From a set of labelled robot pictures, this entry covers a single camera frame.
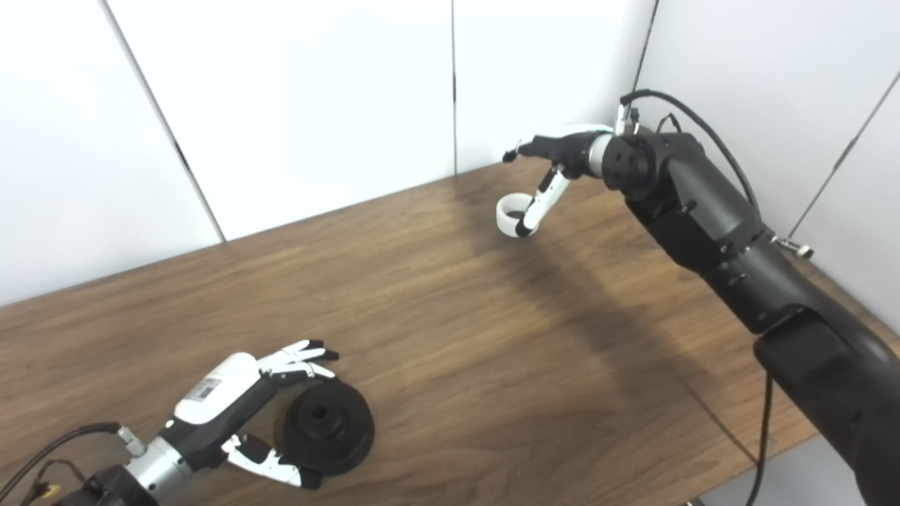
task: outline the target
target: black pulley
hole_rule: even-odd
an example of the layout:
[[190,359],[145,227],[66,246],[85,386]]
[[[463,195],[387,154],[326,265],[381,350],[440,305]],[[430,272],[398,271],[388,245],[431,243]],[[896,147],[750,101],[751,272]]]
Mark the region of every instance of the black pulley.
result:
[[284,453],[322,476],[353,469],[375,439],[372,413],[354,387],[331,380],[303,391],[284,419]]

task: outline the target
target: barcode sticker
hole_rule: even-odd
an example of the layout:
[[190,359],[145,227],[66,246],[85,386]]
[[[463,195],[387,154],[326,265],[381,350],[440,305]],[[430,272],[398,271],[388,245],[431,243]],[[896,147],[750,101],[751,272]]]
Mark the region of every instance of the barcode sticker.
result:
[[209,397],[210,393],[216,389],[222,382],[221,379],[203,378],[200,383],[196,384],[190,392],[184,397],[186,401],[202,402],[203,399]]

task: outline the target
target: wall seam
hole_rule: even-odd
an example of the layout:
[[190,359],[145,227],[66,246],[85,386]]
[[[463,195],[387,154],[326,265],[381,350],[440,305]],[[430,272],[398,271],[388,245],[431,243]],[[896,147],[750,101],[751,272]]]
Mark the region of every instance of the wall seam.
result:
[[650,15],[650,25],[647,26],[647,37],[643,40],[643,49],[641,50],[641,59],[637,63],[637,72],[634,74],[634,84],[631,86],[631,91],[637,90],[637,82],[638,79],[641,78],[641,69],[644,68],[644,57],[647,55],[647,46],[650,45],[650,35],[653,33],[653,22],[656,21],[656,11],[660,8],[660,0],[656,0],[653,3],[653,14]]
[[206,200],[206,195],[203,194],[203,189],[197,182],[197,178],[194,176],[194,172],[191,170],[191,166],[187,163],[187,159],[185,158],[184,152],[181,150],[181,146],[178,145],[178,141],[175,138],[175,134],[172,132],[172,128],[169,126],[166,116],[163,114],[162,109],[159,107],[159,102],[157,102],[156,96],[153,95],[153,90],[150,89],[150,85],[147,82],[147,78],[144,76],[143,70],[140,69],[138,61],[134,58],[134,53],[131,51],[131,46],[125,39],[125,34],[122,33],[122,28],[121,26],[119,26],[119,22],[115,19],[113,10],[110,8],[106,0],[97,0],[97,2],[100,4],[100,8],[106,15],[106,20],[112,26],[112,31],[115,33],[116,39],[119,41],[119,45],[121,46],[122,51],[125,53],[125,58],[131,65],[131,70],[134,71],[135,77],[138,79],[140,87],[144,90],[144,94],[147,96],[150,102],[150,107],[153,109],[154,114],[157,116],[159,123],[163,127],[163,131],[166,133],[166,137],[168,138],[169,143],[172,145],[172,149],[175,150],[175,153],[178,155],[178,159],[181,160],[181,165],[184,169],[184,173],[187,176],[188,180],[191,182],[193,191],[196,193],[197,198],[200,200],[200,205],[206,212],[206,217],[210,220],[210,224],[215,229],[216,235],[219,236],[219,243],[228,242],[228,240],[225,239],[225,234],[222,233],[219,221],[216,219],[216,216],[215,214],[213,214],[209,202]]
[[453,69],[453,175],[459,176],[459,148],[456,144],[456,0],[450,0],[450,62]]
[[815,207],[815,203],[819,201],[819,197],[822,196],[825,188],[828,187],[828,185],[832,182],[832,178],[834,178],[834,175],[837,174],[838,169],[841,168],[844,160],[846,160],[851,151],[856,148],[857,141],[860,140],[862,133],[866,131],[866,129],[869,127],[869,123],[872,122],[872,118],[875,117],[875,115],[878,113],[878,110],[881,109],[881,106],[887,100],[887,97],[891,94],[891,91],[894,90],[894,86],[897,84],[898,80],[900,80],[900,69],[897,70],[896,75],[894,75],[894,79],[892,79],[890,85],[887,86],[887,90],[885,90],[885,93],[882,94],[881,98],[878,99],[878,102],[875,104],[875,107],[872,109],[871,113],[868,114],[866,121],[864,121],[862,123],[862,126],[859,127],[859,131],[857,131],[856,135],[854,135],[853,138],[850,139],[850,142],[847,143],[847,146],[841,152],[841,155],[838,157],[837,161],[834,162],[834,166],[832,167],[831,172],[828,173],[828,176],[825,178],[824,182],[822,182],[822,185],[819,186],[819,190],[815,193],[813,200],[810,201],[809,205],[807,205],[803,213],[800,214],[800,218],[796,221],[796,224],[787,235],[788,239],[793,238],[794,234],[797,233],[797,229],[799,229],[800,225],[803,224],[803,221],[806,219],[806,216],[809,214],[809,212],[813,210],[813,207]]

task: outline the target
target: white ring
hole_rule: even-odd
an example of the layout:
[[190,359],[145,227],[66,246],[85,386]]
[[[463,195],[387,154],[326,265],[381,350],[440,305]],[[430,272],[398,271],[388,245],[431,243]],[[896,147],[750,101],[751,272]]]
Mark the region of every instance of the white ring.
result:
[[509,216],[510,212],[525,212],[531,203],[531,195],[529,194],[509,194],[497,201],[497,228],[501,232],[510,236],[518,237],[516,234],[516,225],[518,218]]

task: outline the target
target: cable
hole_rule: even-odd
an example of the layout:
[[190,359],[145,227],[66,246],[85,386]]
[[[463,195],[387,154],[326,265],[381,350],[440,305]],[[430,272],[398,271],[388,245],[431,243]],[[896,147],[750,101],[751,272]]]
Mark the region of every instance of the cable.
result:
[[62,465],[67,466],[69,468],[69,470],[72,471],[72,474],[75,475],[75,478],[79,482],[81,482],[81,483],[85,482],[85,474],[82,473],[81,469],[78,469],[78,466],[75,465],[71,460],[65,460],[65,459],[61,459],[61,458],[60,459],[51,458],[47,462],[44,462],[44,465],[42,465],[40,467],[40,471],[38,471],[37,475],[34,476],[34,481],[31,483],[31,488],[28,489],[28,493],[26,493],[25,497],[22,498],[22,502],[20,503],[19,506],[28,506],[35,499],[37,499],[38,497],[41,496],[41,494],[38,493],[38,491],[41,489],[41,488],[39,488],[39,487],[41,487],[41,480],[43,479],[44,474],[47,472],[47,470],[50,469],[50,467],[55,464],[62,464]]
[[678,118],[676,118],[673,113],[669,113],[662,117],[660,124],[656,127],[656,133],[662,131],[662,126],[666,124],[666,120],[672,120],[672,126],[675,127],[675,130],[677,130],[678,133],[681,133],[681,123],[678,122]]
[[96,434],[99,432],[107,432],[110,434],[115,434],[122,428],[122,425],[116,422],[105,422],[105,423],[90,423],[88,425],[83,425],[68,434],[61,436],[57,440],[53,441],[49,445],[47,445],[44,449],[38,452],[37,455],[33,456],[31,460],[25,463],[22,466],[22,469],[13,475],[10,478],[9,482],[4,485],[3,489],[0,489],[0,502],[3,502],[6,499],[6,496],[9,495],[9,492],[13,491],[13,488],[31,471],[41,460],[47,457],[53,450],[61,447],[62,445],[68,443],[72,439],[80,438],[82,436],[86,436],[88,434]]
[[753,207],[753,210],[756,212],[756,217],[759,219],[760,207],[756,202],[756,195],[753,193],[753,189],[750,187],[750,181],[747,180],[747,176],[743,173],[743,169],[741,169],[741,166],[737,163],[737,160],[734,159],[734,155],[731,154],[731,151],[728,150],[728,147],[725,146],[725,143],[722,142],[722,139],[720,139],[716,134],[716,131],[714,131],[712,127],[707,124],[707,122],[704,122],[699,116],[697,116],[697,113],[691,111],[689,107],[687,107],[674,96],[666,95],[664,93],[653,91],[651,89],[637,90],[635,92],[629,93],[628,95],[622,95],[622,98],[619,99],[619,103],[622,105],[628,105],[634,100],[638,98],[644,98],[646,96],[654,96],[668,102],[669,104],[674,105],[675,107],[678,107],[684,114],[686,114],[691,120],[693,120],[694,123],[697,124],[697,126],[703,129],[704,132],[706,132],[706,135],[708,135],[710,139],[713,140],[715,146],[719,148],[720,151],[722,151],[722,154],[725,156],[725,160],[728,161],[728,165],[731,166],[734,174],[737,176],[738,181],[741,183],[744,194],[747,195],[747,202],[749,202]]
[[762,404],[762,428],[760,429],[760,453],[756,457],[756,478],[753,479],[753,487],[747,497],[747,505],[753,506],[756,497],[760,494],[762,475],[766,471],[766,452],[769,449],[769,422],[772,418],[772,390],[774,382],[772,375],[766,373],[766,393]]

